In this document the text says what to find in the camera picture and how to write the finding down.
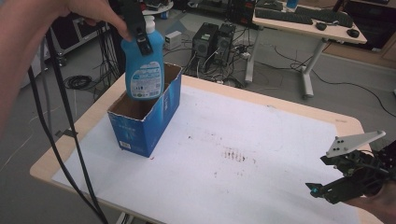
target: dish soap bottle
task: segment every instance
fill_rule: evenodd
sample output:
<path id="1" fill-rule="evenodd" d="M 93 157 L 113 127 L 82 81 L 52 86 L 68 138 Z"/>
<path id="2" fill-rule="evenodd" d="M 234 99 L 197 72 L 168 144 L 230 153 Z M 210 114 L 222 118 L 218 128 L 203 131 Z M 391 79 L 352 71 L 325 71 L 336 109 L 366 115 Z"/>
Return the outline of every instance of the dish soap bottle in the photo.
<path id="1" fill-rule="evenodd" d="M 135 36 L 131 42 L 122 40 L 126 55 L 125 85 L 134 100 L 151 100 L 161 96 L 164 86 L 163 36 L 155 30 L 153 16 L 145 16 L 146 33 L 152 53 L 142 55 Z"/>

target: gray floor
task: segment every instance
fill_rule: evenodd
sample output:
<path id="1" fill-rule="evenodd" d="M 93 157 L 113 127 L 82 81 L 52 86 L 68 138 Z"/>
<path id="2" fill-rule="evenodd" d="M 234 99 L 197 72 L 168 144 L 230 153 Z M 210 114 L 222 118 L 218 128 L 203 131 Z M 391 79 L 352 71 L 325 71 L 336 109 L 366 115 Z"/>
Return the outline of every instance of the gray floor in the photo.
<path id="1" fill-rule="evenodd" d="M 189 36 L 191 40 L 196 31 L 193 30 L 196 26 L 191 24 L 199 20 L 179 21 L 184 16 L 185 14 L 173 11 L 169 20 L 156 20 L 157 29 L 163 35 L 179 30 L 185 34 L 183 38 L 187 39 Z M 181 49 L 190 47 L 191 44 L 186 44 Z M 309 57 L 306 53 L 296 52 L 294 49 L 276 49 L 285 56 L 293 59 L 297 57 L 297 60 L 302 62 Z M 289 67 L 293 63 L 276 54 L 273 46 L 267 47 L 266 52 L 265 62 L 272 66 Z M 189 62 L 190 55 L 190 50 L 179 50 L 169 53 L 164 60 L 183 66 Z M 95 67 L 102 62 L 102 58 L 97 40 L 74 49 L 66 57 L 67 66 L 62 68 L 64 77 L 99 76 L 99 69 Z M 235 77 L 240 80 L 243 80 L 241 70 L 244 64 L 245 61 L 238 61 L 235 66 Z M 328 55 L 323 55 L 319 59 L 314 70 L 328 82 L 350 82 L 363 86 L 374 92 L 389 112 L 396 114 L 396 97 L 393 94 L 396 88 L 395 70 Z M 40 90 L 43 76 L 46 76 L 50 85 L 53 132 L 64 131 L 68 125 L 50 66 L 48 72 L 36 78 Z M 370 92 L 357 86 L 327 84 L 315 75 L 312 75 L 312 82 L 315 97 L 305 100 L 302 97 L 303 83 L 297 72 L 277 70 L 256 63 L 253 83 L 247 84 L 245 90 L 348 115 L 358 119 L 364 131 L 384 130 L 387 132 L 384 138 L 386 142 L 396 139 L 395 117 L 385 112 Z M 89 91 L 68 91 L 68 95 L 75 119 L 93 104 L 93 95 Z M 0 142 L 0 223 L 99 223 L 76 194 L 42 183 L 29 175 L 30 167 L 49 147 L 50 143 L 36 118 L 33 94 L 29 85 L 21 89 Z M 105 206 L 103 209 L 109 222 L 115 223 L 120 213 Z"/>

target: blue cardboard box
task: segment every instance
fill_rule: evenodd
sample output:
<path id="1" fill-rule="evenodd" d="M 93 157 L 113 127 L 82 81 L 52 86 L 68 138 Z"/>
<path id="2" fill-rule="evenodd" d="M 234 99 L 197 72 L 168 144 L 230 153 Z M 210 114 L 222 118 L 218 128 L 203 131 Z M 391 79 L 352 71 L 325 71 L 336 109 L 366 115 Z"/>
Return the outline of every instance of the blue cardboard box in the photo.
<path id="1" fill-rule="evenodd" d="M 149 157 L 180 102 L 181 67 L 166 63 L 160 98 L 135 101 L 126 92 L 107 110 L 121 149 Z"/>

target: person's arm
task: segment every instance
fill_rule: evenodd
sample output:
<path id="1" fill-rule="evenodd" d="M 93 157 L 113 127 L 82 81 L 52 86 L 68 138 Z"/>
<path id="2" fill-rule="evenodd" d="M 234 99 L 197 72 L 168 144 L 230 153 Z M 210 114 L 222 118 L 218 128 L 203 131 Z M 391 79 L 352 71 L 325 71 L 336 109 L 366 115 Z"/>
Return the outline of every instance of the person's arm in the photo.
<path id="1" fill-rule="evenodd" d="M 366 210 L 385 224 L 396 223 L 396 181 L 384 184 L 375 196 L 359 197 L 345 203 Z"/>
<path id="2" fill-rule="evenodd" d="M 52 22 L 70 11 L 113 24 L 131 39 L 107 0 L 8 0 L 0 7 L 0 136 L 37 48 Z"/>

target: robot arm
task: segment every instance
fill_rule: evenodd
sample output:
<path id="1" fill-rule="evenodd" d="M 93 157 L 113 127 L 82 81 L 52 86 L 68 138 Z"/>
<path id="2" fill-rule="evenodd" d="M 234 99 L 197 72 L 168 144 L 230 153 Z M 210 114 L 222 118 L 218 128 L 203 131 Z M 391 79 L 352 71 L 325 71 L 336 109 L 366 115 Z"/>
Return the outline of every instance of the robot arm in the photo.
<path id="1" fill-rule="evenodd" d="M 333 165 L 344 177 L 325 186 L 306 183 L 311 195 L 339 203 L 361 195 L 376 195 L 385 181 L 396 181 L 396 141 L 372 154 L 357 150 L 384 135 L 384 132 L 375 132 L 337 137 L 326 156 L 320 159 L 326 165 Z"/>

